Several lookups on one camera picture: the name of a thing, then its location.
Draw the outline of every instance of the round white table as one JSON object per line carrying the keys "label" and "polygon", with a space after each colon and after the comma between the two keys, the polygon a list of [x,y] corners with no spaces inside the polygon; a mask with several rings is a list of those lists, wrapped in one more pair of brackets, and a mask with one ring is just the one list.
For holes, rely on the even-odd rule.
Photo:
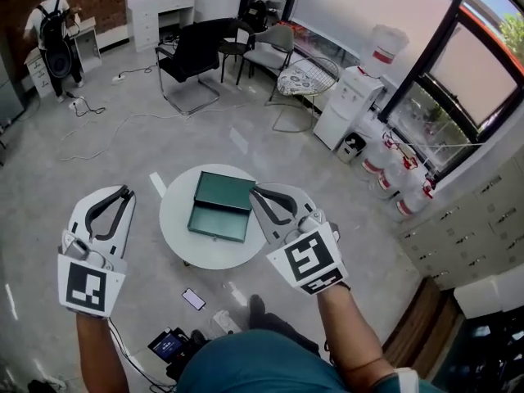
{"label": "round white table", "polygon": [[262,229],[251,212],[246,240],[231,242],[187,230],[201,171],[234,178],[256,180],[246,172],[228,165],[202,165],[178,176],[167,188],[160,205],[160,228],[173,252],[189,264],[205,269],[229,269],[246,263],[266,243]]}

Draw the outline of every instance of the dark pants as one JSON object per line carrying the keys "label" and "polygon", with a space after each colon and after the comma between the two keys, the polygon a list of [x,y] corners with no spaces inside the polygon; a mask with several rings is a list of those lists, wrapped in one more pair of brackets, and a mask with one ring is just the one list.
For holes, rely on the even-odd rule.
{"label": "dark pants", "polygon": [[310,341],[307,337],[302,336],[297,332],[293,326],[287,322],[284,322],[276,314],[265,313],[265,314],[251,314],[249,317],[249,328],[250,329],[265,329],[267,331],[280,333],[286,338],[291,339],[298,345],[307,349],[315,355],[320,356],[318,353],[318,345],[313,341]]}
{"label": "dark pants", "polygon": [[[65,43],[67,43],[71,51],[72,61],[71,61],[71,72],[70,73],[73,76],[75,83],[78,83],[80,80],[82,80],[82,75],[80,74],[80,61],[74,55],[73,50],[71,49],[71,46],[73,44],[71,40],[69,38],[66,38]],[[43,62],[45,63],[47,67],[47,72],[49,73],[49,79],[51,80],[52,88],[55,90],[55,94],[57,96],[60,96],[63,93],[61,79],[58,79],[57,77],[52,75],[51,71],[49,70],[49,66],[47,65],[47,61],[46,61],[46,50],[41,49],[40,54],[42,54]]]}

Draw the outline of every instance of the tree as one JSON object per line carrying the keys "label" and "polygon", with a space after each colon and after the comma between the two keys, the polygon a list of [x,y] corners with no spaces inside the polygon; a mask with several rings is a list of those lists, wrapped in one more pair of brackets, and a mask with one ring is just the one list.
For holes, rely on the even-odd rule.
{"label": "tree", "polygon": [[524,18],[522,14],[504,15],[500,24],[500,33],[504,37],[506,47],[524,65]]}

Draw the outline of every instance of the person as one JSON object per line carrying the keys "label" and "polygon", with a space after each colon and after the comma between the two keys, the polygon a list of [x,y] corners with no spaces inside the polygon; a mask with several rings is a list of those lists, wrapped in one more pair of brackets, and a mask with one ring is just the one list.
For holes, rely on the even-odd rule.
{"label": "person", "polygon": [[[345,284],[317,295],[334,365],[318,346],[250,298],[250,330],[210,341],[187,363],[178,393],[299,391],[372,393],[437,392],[415,378],[410,389],[383,356]],[[90,392],[124,393],[129,386],[106,320],[77,314],[80,366]]]}
{"label": "person", "polygon": [[[55,10],[56,0],[42,0],[42,2],[40,3],[40,6],[42,6],[43,9],[47,13],[51,14]],[[67,0],[59,0],[58,10],[61,13],[66,13],[66,14],[70,11],[71,15],[79,11],[79,9],[76,7],[73,7],[72,9],[70,9],[70,6]],[[42,54],[42,59],[46,63],[47,72],[49,73],[49,79],[51,80],[52,88],[55,91],[56,99],[58,100],[59,103],[62,103],[64,101],[64,95],[63,95],[63,90],[62,90],[62,85],[61,85],[61,79],[58,79],[57,77],[55,77],[49,69],[49,65],[47,64],[46,57],[45,57],[46,48],[44,48],[43,43],[42,43],[42,37],[40,36],[40,27],[42,25],[42,21],[44,17],[45,15],[43,14],[43,12],[40,9],[38,8],[33,9],[31,14],[29,15],[27,24],[25,25],[24,39],[28,42],[31,42],[33,39],[32,38],[33,31],[36,33],[37,40],[38,40],[38,49],[40,50],[40,53]],[[65,43],[69,46],[69,48],[71,48],[72,42],[70,40],[69,32],[67,31],[65,22],[63,25],[62,33],[65,39]],[[80,74],[80,62],[74,56],[72,57],[70,73],[73,75],[73,79],[75,80],[77,87],[81,88],[84,85],[84,81],[82,80],[82,75]]]}

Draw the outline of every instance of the white shirt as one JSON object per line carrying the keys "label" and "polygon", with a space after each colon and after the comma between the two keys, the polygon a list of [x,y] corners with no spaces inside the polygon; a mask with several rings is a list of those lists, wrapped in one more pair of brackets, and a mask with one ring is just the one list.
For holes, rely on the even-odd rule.
{"label": "white shirt", "polygon": [[[45,11],[48,14],[51,14],[55,10],[56,0],[44,0],[40,3],[40,5],[45,9]],[[69,10],[69,3],[67,2],[67,0],[60,0],[60,2],[58,3],[58,10],[62,13],[64,11]],[[25,25],[25,30],[32,30],[32,28],[35,29],[38,38],[38,48],[40,49],[45,49],[42,45],[42,39],[40,37],[40,26],[42,24],[43,18],[44,14],[40,11],[40,9],[35,8],[29,15],[29,19],[27,20],[27,24]],[[64,37],[68,34],[65,22],[63,25],[62,33]]]}

